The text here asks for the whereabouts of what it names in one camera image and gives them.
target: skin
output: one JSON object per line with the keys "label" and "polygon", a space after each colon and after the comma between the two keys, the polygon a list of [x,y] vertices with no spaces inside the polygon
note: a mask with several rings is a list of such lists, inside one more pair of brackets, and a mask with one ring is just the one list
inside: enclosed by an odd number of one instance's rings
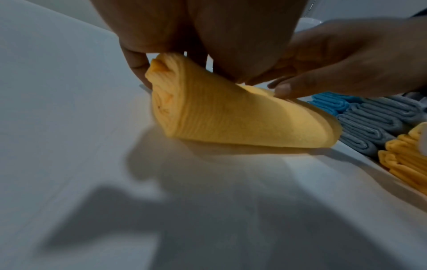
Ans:
{"label": "skin", "polygon": [[247,81],[276,97],[385,97],[427,85],[427,17],[338,20],[295,34],[276,65]]}
{"label": "skin", "polygon": [[146,53],[187,52],[201,66],[244,82],[283,55],[306,0],[91,0],[118,35],[135,75],[145,78]]}

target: white table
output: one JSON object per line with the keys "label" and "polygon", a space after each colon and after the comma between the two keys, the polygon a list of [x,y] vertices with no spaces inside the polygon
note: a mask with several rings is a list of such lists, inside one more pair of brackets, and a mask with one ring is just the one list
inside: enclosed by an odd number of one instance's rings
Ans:
{"label": "white table", "polygon": [[0,7],[0,269],[426,269],[427,203],[330,150],[165,139],[110,32]]}

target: blue towel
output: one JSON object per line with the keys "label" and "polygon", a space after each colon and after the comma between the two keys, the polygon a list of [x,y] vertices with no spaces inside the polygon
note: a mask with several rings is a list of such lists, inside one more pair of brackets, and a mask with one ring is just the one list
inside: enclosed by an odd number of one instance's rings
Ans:
{"label": "blue towel", "polygon": [[365,124],[359,124],[353,121],[351,116],[346,114],[340,114],[337,118],[341,123],[341,126],[353,136],[370,141],[377,146],[384,147],[386,142],[396,138],[382,128],[372,128]]}
{"label": "blue towel", "polygon": [[314,103],[314,102],[312,102],[312,101],[309,101],[309,102],[307,102],[307,103],[312,104],[313,106],[316,106],[316,107],[318,107],[319,109],[321,109],[321,110],[323,110],[323,111],[327,112],[328,114],[332,114],[333,116],[337,116],[337,115],[339,115],[339,113],[338,113],[337,111],[335,111],[334,109],[331,109],[331,108],[329,108],[329,107],[323,106],[322,104],[317,104],[317,103]]}
{"label": "blue towel", "polygon": [[417,125],[426,121],[425,106],[418,101],[401,96],[363,98],[365,108],[397,117],[403,122]]}
{"label": "blue towel", "polygon": [[343,99],[343,100],[347,101],[348,103],[362,103],[363,102],[360,97],[347,96],[347,95],[336,94],[336,93],[331,93],[331,92],[325,92],[325,93],[321,93],[318,95],[325,96],[325,97],[331,97],[331,98]]}
{"label": "blue towel", "polygon": [[345,128],[342,129],[339,140],[365,156],[372,158],[378,157],[378,149],[373,143],[351,135]]}
{"label": "blue towel", "polygon": [[351,103],[345,115],[353,117],[352,120],[358,124],[366,125],[371,128],[382,128],[393,135],[408,133],[410,126],[404,124],[397,117],[380,113],[366,108],[366,103]]}
{"label": "blue towel", "polygon": [[313,97],[313,101],[312,101],[313,105],[318,107],[322,106],[322,107],[334,109],[339,113],[345,112],[345,110],[347,110],[347,108],[350,106],[350,104],[347,101],[340,98],[328,97],[322,94],[316,94],[316,95],[313,95],[312,97]]}

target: stack of folded towels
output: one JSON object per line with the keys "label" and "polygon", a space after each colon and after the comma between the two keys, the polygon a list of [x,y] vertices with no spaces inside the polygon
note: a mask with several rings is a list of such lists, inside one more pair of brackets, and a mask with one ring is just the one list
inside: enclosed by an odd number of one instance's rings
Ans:
{"label": "stack of folded towels", "polygon": [[386,142],[426,121],[423,104],[400,96],[368,99],[322,93],[309,103],[337,117],[343,129],[340,141],[372,158]]}
{"label": "stack of folded towels", "polygon": [[409,135],[388,141],[386,151],[379,151],[378,157],[391,174],[427,195],[427,157],[418,150],[421,131],[426,128],[427,122],[421,123]]}

